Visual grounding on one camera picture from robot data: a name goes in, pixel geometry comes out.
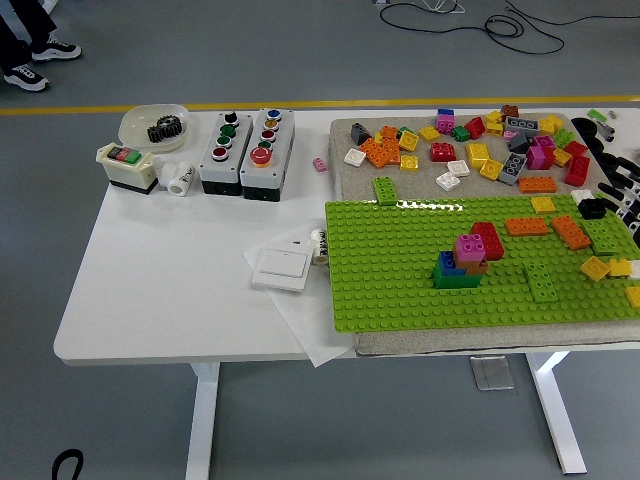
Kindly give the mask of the robot right hand white shell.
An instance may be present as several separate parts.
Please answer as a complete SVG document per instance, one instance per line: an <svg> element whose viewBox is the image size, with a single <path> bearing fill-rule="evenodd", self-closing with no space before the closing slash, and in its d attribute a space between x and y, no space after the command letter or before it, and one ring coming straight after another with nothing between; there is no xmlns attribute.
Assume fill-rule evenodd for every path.
<svg viewBox="0 0 640 480"><path fill-rule="evenodd" d="M598 189L607 196L606 206L632 230L639 228L639 166L624 158L602 153L597 162L608 182Z"/></svg>

